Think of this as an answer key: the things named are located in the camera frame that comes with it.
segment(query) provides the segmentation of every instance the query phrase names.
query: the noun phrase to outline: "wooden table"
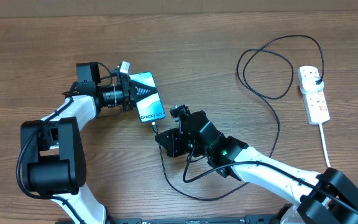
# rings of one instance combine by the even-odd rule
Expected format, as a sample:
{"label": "wooden table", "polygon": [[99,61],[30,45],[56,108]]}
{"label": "wooden table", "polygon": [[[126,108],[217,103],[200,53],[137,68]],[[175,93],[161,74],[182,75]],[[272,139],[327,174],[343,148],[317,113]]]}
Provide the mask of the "wooden table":
{"label": "wooden table", "polygon": [[[20,125],[62,104],[60,93],[76,81],[75,63],[99,61],[113,67],[127,60],[132,73],[151,71],[167,114],[182,103],[191,111],[205,110],[225,135],[268,154],[276,122],[267,106],[238,82],[235,67],[243,51],[289,34],[313,36],[323,48],[331,114],[324,128],[331,164],[358,186],[358,11],[0,19],[0,223],[67,218],[52,202],[27,198],[14,171]],[[318,50],[308,39],[284,39],[269,49],[288,57],[295,70],[321,68]],[[283,93],[291,77],[286,62],[267,54],[256,56],[247,75],[256,90],[272,96]],[[282,124],[273,158],[324,172],[318,127],[307,122],[297,83],[295,72],[288,94],[270,101]],[[158,125],[164,131],[177,123],[167,116]],[[252,184],[217,202],[177,194],[163,178],[152,128],[139,122],[136,111],[92,120],[81,138],[87,183],[117,218],[238,217],[276,213],[285,203]],[[216,197],[241,184],[218,174],[184,184],[185,159],[166,157],[165,163],[169,179],[188,194]],[[205,161],[198,162],[189,176],[207,169]]]}

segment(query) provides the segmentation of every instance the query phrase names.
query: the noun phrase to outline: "power strip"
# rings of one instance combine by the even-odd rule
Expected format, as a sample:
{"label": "power strip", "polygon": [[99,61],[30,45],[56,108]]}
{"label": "power strip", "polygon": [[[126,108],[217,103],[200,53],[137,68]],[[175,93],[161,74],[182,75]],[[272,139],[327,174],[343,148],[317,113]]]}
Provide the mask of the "power strip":
{"label": "power strip", "polygon": [[318,124],[323,144],[324,157],[327,167],[331,167],[326,149],[323,123],[330,119],[327,101],[324,96],[324,82],[317,85],[315,80],[320,78],[318,69],[312,66],[302,66],[298,69],[299,86],[305,102],[306,115],[309,124]]}

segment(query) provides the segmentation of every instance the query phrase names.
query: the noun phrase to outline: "black base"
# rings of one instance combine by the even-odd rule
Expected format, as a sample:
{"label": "black base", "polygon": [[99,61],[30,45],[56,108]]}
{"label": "black base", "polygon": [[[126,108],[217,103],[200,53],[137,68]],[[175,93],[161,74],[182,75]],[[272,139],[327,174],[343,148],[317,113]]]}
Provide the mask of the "black base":
{"label": "black base", "polygon": [[[168,218],[141,220],[140,218],[115,218],[114,224],[270,224],[275,215],[246,215],[244,218]],[[74,222],[56,222],[72,224]]]}

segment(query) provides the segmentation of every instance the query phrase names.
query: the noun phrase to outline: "phone screen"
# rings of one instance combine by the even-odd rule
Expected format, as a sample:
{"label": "phone screen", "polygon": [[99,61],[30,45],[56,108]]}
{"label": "phone screen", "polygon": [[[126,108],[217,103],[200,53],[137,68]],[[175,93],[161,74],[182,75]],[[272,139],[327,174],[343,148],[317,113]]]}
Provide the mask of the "phone screen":
{"label": "phone screen", "polygon": [[[151,72],[144,72],[129,75],[132,81],[144,84],[149,87],[154,87],[155,82],[153,74]],[[137,94],[147,94],[148,90],[143,88],[137,88]],[[165,117],[164,108],[160,99],[158,91],[148,97],[136,102],[137,112],[141,122],[151,122]]]}

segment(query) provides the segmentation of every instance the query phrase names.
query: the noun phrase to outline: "black cable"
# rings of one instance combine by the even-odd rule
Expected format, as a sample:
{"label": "black cable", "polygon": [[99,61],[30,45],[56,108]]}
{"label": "black cable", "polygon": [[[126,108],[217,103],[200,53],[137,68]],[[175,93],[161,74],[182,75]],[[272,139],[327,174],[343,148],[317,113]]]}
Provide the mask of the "black cable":
{"label": "black cable", "polygon": [[260,161],[234,162],[234,163],[232,163],[232,164],[226,164],[226,165],[223,165],[223,166],[215,167],[214,169],[210,169],[209,171],[206,171],[206,172],[204,172],[204,173],[202,173],[202,174],[200,174],[200,175],[198,175],[198,176],[196,176],[196,177],[194,177],[194,178],[192,178],[192,179],[190,179],[190,180],[186,180],[186,182],[189,182],[189,183],[190,183],[190,182],[196,181],[196,180],[198,180],[198,179],[200,179],[200,178],[202,178],[202,177],[204,177],[204,176],[206,176],[206,175],[208,175],[208,174],[210,174],[210,173],[212,173],[212,172],[215,172],[215,171],[217,171],[217,170],[219,170],[219,169],[222,169],[222,168],[225,168],[225,167],[236,166],[236,165],[249,165],[249,164],[255,164],[255,165],[257,165],[257,166],[269,167],[269,168],[271,168],[271,169],[273,169],[273,170],[275,170],[275,171],[277,171],[277,172],[279,172],[279,173],[281,173],[281,174],[283,174],[283,175],[285,175],[285,176],[287,176],[287,177],[289,177],[289,178],[291,178],[291,179],[297,181],[298,183],[303,184],[303,185],[305,185],[305,186],[307,186],[307,187],[309,187],[309,188],[311,188],[311,189],[317,191],[318,193],[323,194],[324,196],[330,198],[331,200],[335,201],[336,203],[339,203],[339,204],[342,205],[343,207],[349,209],[350,211],[352,211],[352,212],[354,212],[354,213],[356,213],[356,214],[358,215],[358,211],[357,211],[356,209],[354,209],[354,208],[351,207],[350,205],[346,204],[345,202],[339,200],[338,198],[336,198],[336,197],[330,195],[329,193],[327,193],[327,192],[321,190],[320,188],[314,186],[313,184],[309,184],[309,183],[307,183],[306,181],[304,181],[303,179],[297,178],[297,177],[295,177],[294,175],[289,174],[289,173],[285,172],[284,170],[281,170],[281,169],[278,168],[278,167],[275,167],[275,166],[273,166],[273,165],[271,165],[271,164],[268,164],[268,163],[265,163],[265,162],[260,162]]}
{"label": "black cable", "polygon": [[[276,39],[274,40],[271,40],[270,42],[268,42],[267,44],[263,45],[260,49],[257,49],[257,51],[251,56],[250,59],[248,59],[248,62],[246,63],[246,65],[244,66],[244,69],[246,69],[248,63],[255,57],[255,55],[257,55],[260,51],[262,51],[264,48],[266,48],[268,45],[270,45],[271,43],[275,42],[276,40],[280,40],[280,39],[284,39],[284,38],[288,38],[288,37],[305,37],[305,38],[308,38],[308,39],[311,39],[318,47],[318,50],[320,52],[320,56],[321,56],[321,65],[322,65],[322,68],[321,68],[321,78],[319,80],[316,81],[316,84],[319,85],[322,81],[323,81],[323,77],[324,77],[324,56],[323,56],[323,50],[321,49],[320,45],[318,44],[317,40],[315,40],[314,38],[308,36],[308,35],[286,35],[286,36],[283,36],[283,37],[277,37]],[[245,80],[245,75],[244,75],[244,81],[246,82],[247,86],[250,88],[251,91],[255,91],[254,89],[252,89],[249,84],[247,83],[247,81]]]}
{"label": "black cable", "polygon": [[[273,114],[274,114],[274,117],[276,119],[276,122],[277,122],[277,134],[276,134],[276,138],[274,140],[274,143],[273,143],[273,147],[272,147],[272,150],[270,151],[270,154],[269,154],[269,157],[271,157],[273,155],[273,151],[276,147],[276,144],[277,144],[277,141],[278,141],[278,137],[280,135],[280,119],[278,118],[278,115],[276,113],[276,111],[273,109],[272,105],[270,105],[270,103],[265,99],[265,98],[268,98],[268,99],[273,99],[273,100],[277,100],[277,99],[280,99],[282,98],[283,96],[285,96],[288,91],[290,90],[291,86],[292,86],[292,82],[293,82],[293,66],[291,64],[291,62],[284,56],[280,55],[279,53],[276,53],[276,52],[272,52],[270,50],[260,50],[259,52],[267,52],[267,53],[270,53],[270,54],[274,54],[274,55],[277,55],[279,57],[281,57],[282,59],[284,59],[285,61],[288,62],[288,64],[291,66],[291,81],[290,81],[290,84],[288,85],[288,88],[287,90],[285,90],[285,92],[281,95],[281,96],[278,96],[278,97],[269,97],[269,96],[265,96],[265,95],[261,95],[260,93],[258,93],[257,91],[255,91],[254,89],[251,89],[249,84],[248,83],[243,83],[241,78],[240,78],[240,75],[239,75],[239,65],[240,65],[240,62],[241,62],[241,59],[242,57],[247,53],[247,52],[250,52],[250,51],[255,51],[255,50],[260,50],[260,49],[248,49],[246,50],[244,53],[242,53],[238,63],[237,63],[237,68],[236,68],[236,74],[237,74],[237,77],[239,79],[239,81],[241,82],[241,84],[246,88],[248,89],[249,91],[251,91],[253,94],[257,95],[260,99],[262,99],[266,105],[272,110]],[[244,80],[245,79],[245,69],[246,69],[246,66],[244,67],[243,69],[243,74],[244,74]]]}
{"label": "black cable", "polygon": [[219,200],[219,199],[222,199],[228,195],[230,195],[231,193],[235,192],[236,190],[240,189],[241,187],[247,185],[248,183],[244,183],[242,184],[241,186],[239,187],[236,187],[235,189],[229,191],[228,193],[222,195],[222,196],[219,196],[219,197],[216,197],[216,198],[198,198],[198,197],[194,197],[194,196],[191,196],[191,195],[188,195],[186,193],[183,193],[181,192],[180,190],[176,189],[172,184],[171,182],[168,180],[168,177],[167,177],[167,173],[165,172],[165,166],[164,166],[164,159],[163,159],[163,156],[162,156],[162,149],[161,149],[161,144],[158,144],[158,147],[160,148],[160,157],[161,157],[161,164],[162,164],[162,170],[163,170],[163,173],[164,173],[164,177],[165,177],[165,180],[167,181],[168,185],[173,189],[175,190],[176,192],[178,192],[179,194],[182,194],[186,197],[189,197],[189,198],[192,198],[192,199],[195,199],[195,200],[200,200],[200,201],[203,201],[203,202],[213,202],[213,201],[216,201],[216,200]]}
{"label": "black cable", "polygon": [[112,84],[112,78],[113,78],[113,76],[114,76],[113,72],[112,72],[112,71],[110,72],[110,69],[109,69],[107,66],[105,66],[103,63],[101,63],[101,62],[98,62],[98,65],[101,65],[102,67],[104,67],[104,68],[107,70],[107,72],[109,73],[108,76],[102,77],[102,78],[100,78],[100,80],[104,80],[104,79],[106,79],[106,78],[110,78],[110,83],[109,83],[109,84],[103,85],[103,86],[100,86],[100,87],[103,88],[103,87],[109,87],[109,86],[111,86],[111,84]]}
{"label": "black cable", "polygon": [[204,147],[204,154],[206,155],[206,158],[208,159],[208,162],[211,165],[215,165],[214,162],[212,161],[212,159],[208,156],[208,151],[206,150],[206,147]]}
{"label": "black cable", "polygon": [[[186,182],[187,169],[189,168],[190,161],[191,161],[191,158],[193,157],[193,154],[194,154],[194,152],[195,152],[195,149],[196,149],[196,144],[194,145],[194,147],[193,147],[192,150],[191,150],[189,161],[186,163],[185,171],[183,171],[183,177],[182,177],[182,179],[183,179],[184,183],[187,183],[187,182]],[[208,158],[208,162],[212,162],[211,158],[209,158],[209,156],[208,156],[208,154],[207,154],[206,147],[204,147],[204,153],[205,153],[206,157]]]}
{"label": "black cable", "polygon": [[[190,157],[190,154],[189,154],[189,155],[187,155],[186,162],[188,162],[188,161],[189,161],[189,157]],[[200,160],[202,160],[202,159],[204,159],[204,158],[205,158],[205,156],[202,156],[202,157],[201,157],[201,158],[199,158],[199,159],[196,159],[196,160],[192,160],[192,161],[190,161],[190,163],[198,162],[198,161],[200,161]]]}
{"label": "black cable", "polygon": [[103,116],[97,116],[96,119],[98,119],[98,118],[105,118],[105,117],[108,117],[108,116],[118,116],[118,115],[120,115],[120,114],[122,113],[122,107],[121,107],[121,105],[118,105],[118,107],[119,107],[118,113],[116,113],[116,114],[109,114],[109,115],[103,115]]}
{"label": "black cable", "polygon": [[75,218],[80,222],[80,223],[85,223],[84,220],[81,219],[81,217],[79,216],[79,214],[77,214],[77,212],[75,211],[75,209],[71,206],[71,204],[65,200],[62,197],[59,196],[50,196],[50,197],[41,197],[40,195],[35,195],[30,193],[23,185],[22,183],[22,179],[21,179],[21,175],[20,175],[20,169],[21,169],[21,165],[22,165],[22,161],[23,161],[23,156],[27,150],[27,148],[29,147],[29,144],[31,142],[31,140],[33,140],[33,138],[37,135],[37,133],[43,128],[43,126],[45,124],[47,124],[50,120],[54,119],[54,117],[58,116],[60,113],[62,113],[65,109],[67,109],[73,102],[73,98],[71,97],[71,94],[74,92],[75,88],[76,88],[77,82],[74,82],[71,85],[70,91],[69,91],[69,102],[67,104],[65,104],[64,106],[62,106],[62,108],[60,108],[59,110],[55,110],[54,114],[50,115],[47,119],[45,119],[44,121],[40,122],[40,124],[38,125],[37,129],[30,135],[30,137],[28,138],[28,140],[25,142],[24,146],[23,146],[23,150],[21,151],[21,153],[19,154],[19,158],[17,159],[17,164],[16,164],[16,181],[17,184],[19,186],[19,188],[22,190],[22,192],[30,197],[30,198],[35,198],[35,199],[42,199],[42,200],[59,200],[62,202],[63,205],[66,205],[70,211],[73,213],[73,215],[75,216]]}

